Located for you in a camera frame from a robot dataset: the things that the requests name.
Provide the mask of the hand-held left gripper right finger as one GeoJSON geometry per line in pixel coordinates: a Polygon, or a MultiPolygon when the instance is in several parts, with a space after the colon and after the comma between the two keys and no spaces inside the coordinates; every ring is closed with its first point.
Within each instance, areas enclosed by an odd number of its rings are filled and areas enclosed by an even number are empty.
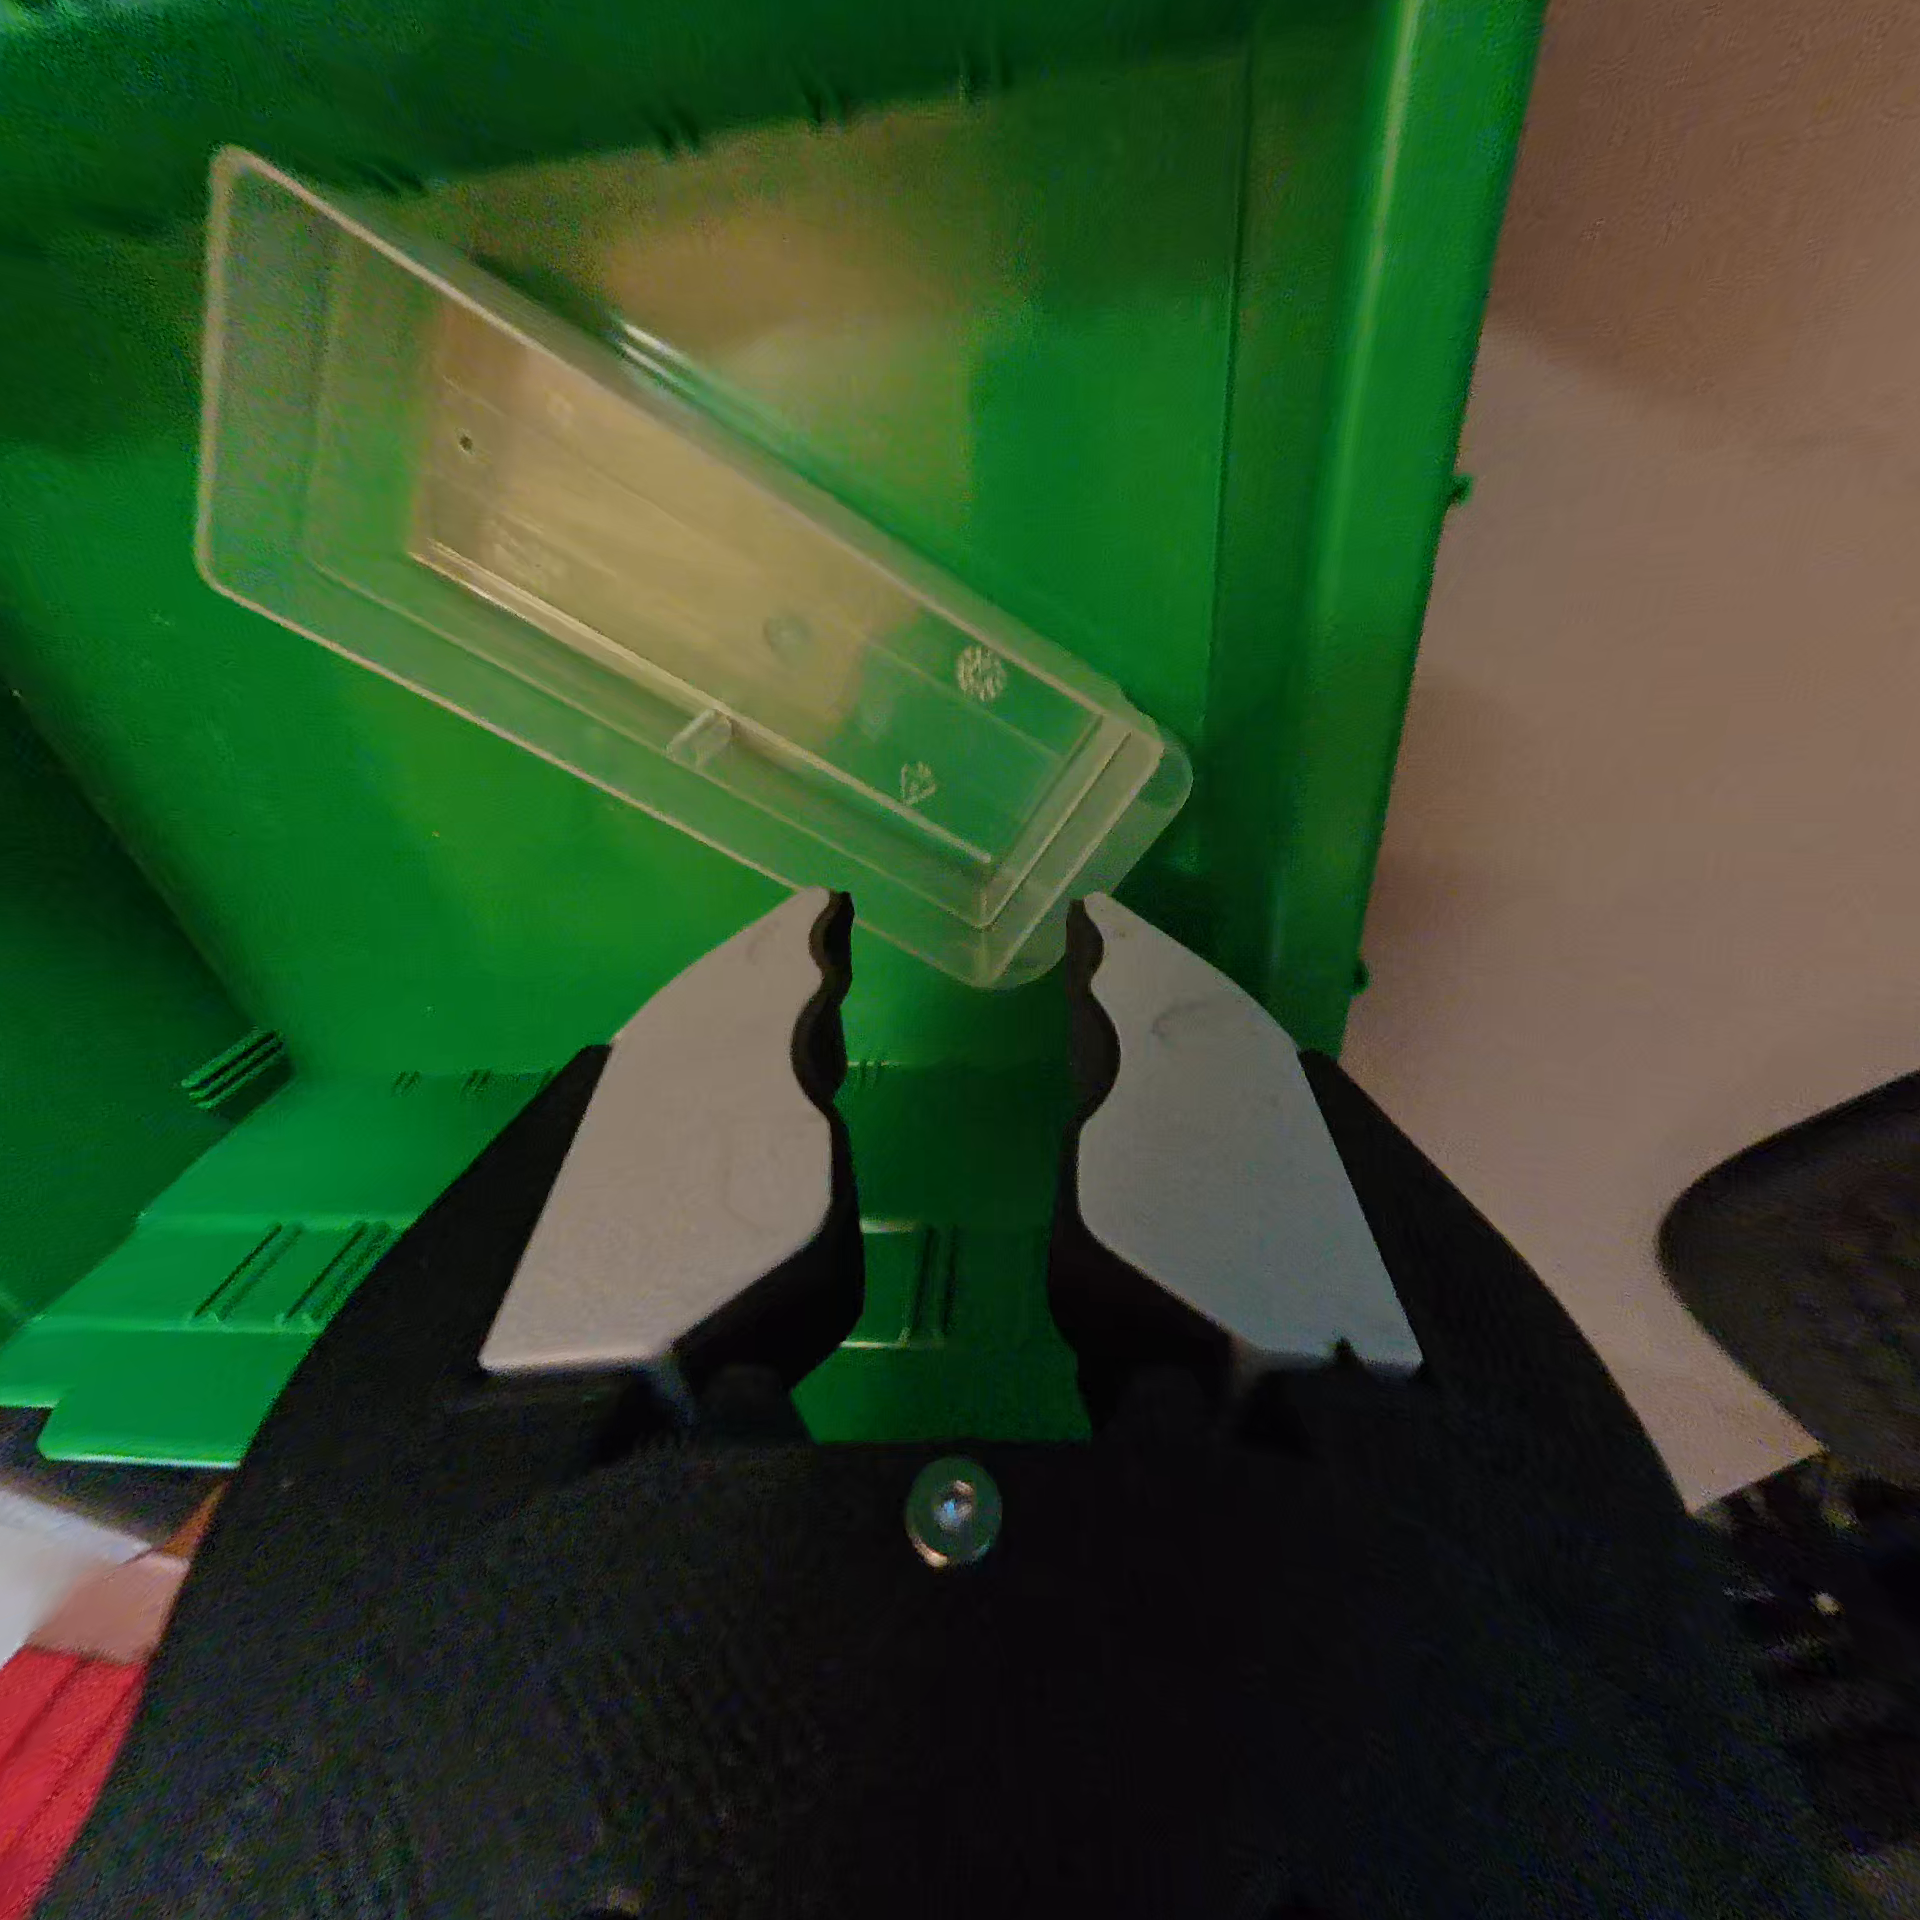
{"type": "Polygon", "coordinates": [[[1422,1344],[1287,1028],[1111,897],[1067,916],[1073,1113],[1047,1305],[1086,1404],[1177,1370],[1205,1401],[1422,1344]]]}

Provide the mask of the clear plastic drawer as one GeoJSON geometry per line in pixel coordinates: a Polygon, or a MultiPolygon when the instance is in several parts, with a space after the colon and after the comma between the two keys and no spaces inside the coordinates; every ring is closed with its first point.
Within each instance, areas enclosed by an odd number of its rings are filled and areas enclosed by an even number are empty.
{"type": "Polygon", "coordinates": [[[976,991],[1184,809],[1061,646],[365,199],[208,167],[197,566],[241,609],[976,991]]]}

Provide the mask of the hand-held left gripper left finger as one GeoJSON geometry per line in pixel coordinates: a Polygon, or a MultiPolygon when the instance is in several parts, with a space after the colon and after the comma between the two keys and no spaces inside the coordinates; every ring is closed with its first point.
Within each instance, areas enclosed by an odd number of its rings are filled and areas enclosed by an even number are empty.
{"type": "Polygon", "coordinates": [[[863,1304],[847,1073],[853,904],[807,888],[669,978],[607,1044],[480,1346],[510,1384],[805,1379],[863,1304]]]}

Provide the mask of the green plastic bin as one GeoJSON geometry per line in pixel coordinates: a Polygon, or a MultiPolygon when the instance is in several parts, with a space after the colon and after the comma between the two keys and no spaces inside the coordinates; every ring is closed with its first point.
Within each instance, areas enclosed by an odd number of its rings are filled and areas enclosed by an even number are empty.
{"type": "MultiPolygon", "coordinates": [[[[798,890],[214,592],[208,167],[611,330],[1113,681],[1113,892],[1313,1049],[1369,985],[1545,4],[4,4],[4,1407],[230,1468],[436,1192],[798,890]]],[[[870,1291],[816,1433],[1079,1427],[1057,964],[856,916],[870,1291]]]]}

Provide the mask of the red ribbed crate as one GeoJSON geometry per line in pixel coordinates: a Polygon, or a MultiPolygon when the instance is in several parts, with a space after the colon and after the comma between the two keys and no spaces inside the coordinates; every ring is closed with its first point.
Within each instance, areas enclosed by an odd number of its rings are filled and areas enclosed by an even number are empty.
{"type": "Polygon", "coordinates": [[[99,1802],[147,1665],[23,1649],[1,1666],[1,1915],[31,1915],[99,1802]]]}

